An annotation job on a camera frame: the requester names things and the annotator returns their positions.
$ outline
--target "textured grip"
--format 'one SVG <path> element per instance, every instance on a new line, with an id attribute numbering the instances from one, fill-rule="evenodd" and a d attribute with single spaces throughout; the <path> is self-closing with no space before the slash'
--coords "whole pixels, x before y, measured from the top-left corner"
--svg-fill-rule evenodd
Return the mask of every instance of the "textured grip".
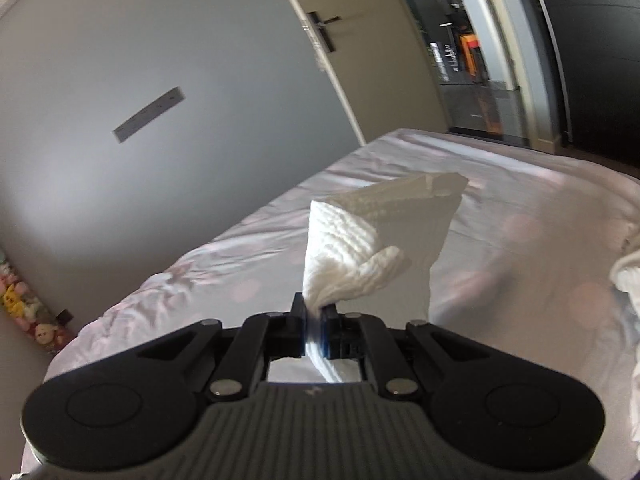
<path id="1" fill-rule="evenodd" d="M 45 464 L 33 480 L 601 479 L 586 464 L 545 473 L 497 470 L 443 441 L 419 406 L 370 384 L 260 383 L 245 400 L 209 406 L 165 455 L 114 472 Z"/>

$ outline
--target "white paper towel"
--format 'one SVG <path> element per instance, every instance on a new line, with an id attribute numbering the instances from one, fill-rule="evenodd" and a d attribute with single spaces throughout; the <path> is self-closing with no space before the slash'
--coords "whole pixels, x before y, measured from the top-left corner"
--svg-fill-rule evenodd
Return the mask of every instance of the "white paper towel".
<path id="1" fill-rule="evenodd" d="M 466 183 L 455 173 L 415 173 L 311 203 L 302 287 L 306 354 L 325 380 L 356 378 L 321 355 L 322 307 L 343 301 L 343 312 L 373 314 L 398 328 L 409 321 L 407 312 L 427 318 L 429 270 Z M 398 304 L 402 319 L 394 316 Z"/>

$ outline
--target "door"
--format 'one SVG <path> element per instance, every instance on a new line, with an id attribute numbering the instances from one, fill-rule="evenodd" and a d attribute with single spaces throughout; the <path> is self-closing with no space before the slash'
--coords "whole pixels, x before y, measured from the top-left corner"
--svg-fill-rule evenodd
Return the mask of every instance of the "door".
<path id="1" fill-rule="evenodd" d="M 396 128 L 447 131 L 438 79 L 404 0 L 290 2 L 360 142 Z"/>

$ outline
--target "wrinkled fabric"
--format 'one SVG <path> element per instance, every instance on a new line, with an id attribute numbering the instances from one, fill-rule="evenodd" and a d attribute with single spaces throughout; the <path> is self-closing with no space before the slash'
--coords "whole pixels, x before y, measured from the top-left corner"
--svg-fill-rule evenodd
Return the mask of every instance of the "wrinkled fabric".
<path id="1" fill-rule="evenodd" d="M 618 290 L 626 292 L 636 314 L 640 316 L 640 235 L 630 237 L 621 256 L 611 267 L 609 279 Z M 636 368 L 631 375 L 631 438 L 640 442 L 640 344 L 636 348 Z M 636 449 L 640 460 L 640 446 Z"/>
<path id="2" fill-rule="evenodd" d="M 640 468 L 628 408 L 638 318 L 608 275 L 640 225 L 640 185 L 590 162 L 481 140 L 399 130 L 356 150 L 146 280 L 85 326 L 47 378 L 203 318 L 239 326 L 288 310 L 302 288 L 311 200 L 414 171 L 469 180 L 431 267 L 430 321 L 589 385 L 607 413 L 592 464 L 630 479 Z M 306 364 L 277 361 L 273 375 L 318 380 Z"/>

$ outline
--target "plush toy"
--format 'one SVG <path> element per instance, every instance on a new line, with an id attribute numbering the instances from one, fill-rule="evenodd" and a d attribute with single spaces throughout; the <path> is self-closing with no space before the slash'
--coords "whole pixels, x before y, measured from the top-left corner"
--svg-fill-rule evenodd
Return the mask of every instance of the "plush toy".
<path id="1" fill-rule="evenodd" d="M 16 325 L 35 339 L 47 352 L 55 354 L 73 338 L 73 334 L 59 325 L 56 318 L 21 280 L 17 271 L 4 259 L 0 251 L 0 304 Z"/>
<path id="2" fill-rule="evenodd" d="M 56 333 L 56 327 L 48 323 L 41 323 L 36 327 L 34 334 L 36 341 L 41 345 L 48 345 L 53 341 L 53 336 Z"/>
<path id="3" fill-rule="evenodd" d="M 15 290 L 15 293 L 20 296 L 24 296 L 25 294 L 29 293 L 29 287 L 25 282 L 16 283 L 14 290 Z"/>
<path id="4" fill-rule="evenodd" d="M 38 310 L 41 306 L 42 304 L 38 300 L 32 300 L 25 304 L 22 310 L 24 319 L 29 323 L 35 323 L 38 319 Z"/>
<path id="5" fill-rule="evenodd" d="M 23 317 L 14 317 L 14 321 L 16 325 L 20 327 L 20 330 L 22 330 L 23 332 L 28 332 L 31 328 L 31 323 L 29 323 Z"/>
<path id="6" fill-rule="evenodd" d="M 20 295 L 15 293 L 15 287 L 10 285 L 2 296 L 2 302 L 5 309 L 12 317 L 23 317 L 24 303 L 22 302 Z"/>

